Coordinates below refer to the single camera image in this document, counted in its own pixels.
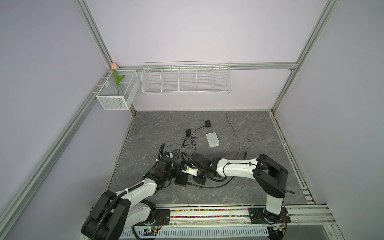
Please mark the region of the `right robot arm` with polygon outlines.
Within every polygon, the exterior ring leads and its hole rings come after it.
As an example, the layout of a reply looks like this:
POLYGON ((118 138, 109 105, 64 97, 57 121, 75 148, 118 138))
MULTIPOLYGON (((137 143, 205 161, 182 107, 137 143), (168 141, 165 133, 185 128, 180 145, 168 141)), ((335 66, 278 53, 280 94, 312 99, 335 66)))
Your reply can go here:
POLYGON ((225 158, 206 159, 202 155, 193 157, 182 153, 181 170, 184 175, 194 177, 194 181, 204 185, 209 179, 214 182, 225 181, 228 177, 255 180, 267 194, 266 205, 255 221, 265 224, 284 223, 283 201, 287 190, 289 172, 267 155, 259 155, 250 160, 228 160, 225 158))

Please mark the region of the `black network switch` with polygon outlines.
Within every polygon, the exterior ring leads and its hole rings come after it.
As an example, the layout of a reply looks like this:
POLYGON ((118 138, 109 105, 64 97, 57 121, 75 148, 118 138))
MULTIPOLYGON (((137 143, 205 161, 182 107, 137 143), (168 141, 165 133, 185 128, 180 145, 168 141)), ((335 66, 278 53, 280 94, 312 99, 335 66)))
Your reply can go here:
POLYGON ((182 173, 180 176, 176 177, 175 185, 181 186, 181 187, 186 187, 188 184, 188 180, 189 180, 189 174, 182 173))

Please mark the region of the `white router box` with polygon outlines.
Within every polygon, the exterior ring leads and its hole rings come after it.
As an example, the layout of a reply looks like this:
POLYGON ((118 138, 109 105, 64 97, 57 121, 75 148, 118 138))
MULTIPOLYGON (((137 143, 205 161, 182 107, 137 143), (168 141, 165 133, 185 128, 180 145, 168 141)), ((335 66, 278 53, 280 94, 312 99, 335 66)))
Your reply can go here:
POLYGON ((207 133, 206 138, 210 148, 218 147, 220 145, 220 141, 216 133, 207 133))

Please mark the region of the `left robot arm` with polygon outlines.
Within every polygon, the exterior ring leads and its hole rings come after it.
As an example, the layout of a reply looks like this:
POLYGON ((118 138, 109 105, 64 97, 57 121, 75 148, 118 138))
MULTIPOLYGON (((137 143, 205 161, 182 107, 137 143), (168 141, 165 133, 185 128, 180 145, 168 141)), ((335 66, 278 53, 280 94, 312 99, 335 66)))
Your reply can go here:
POLYGON ((155 220, 156 205, 146 198, 166 187, 182 174, 171 154, 160 146, 158 158, 142 180, 122 191, 105 191, 84 222, 81 233, 91 240, 117 240, 137 223, 155 220))

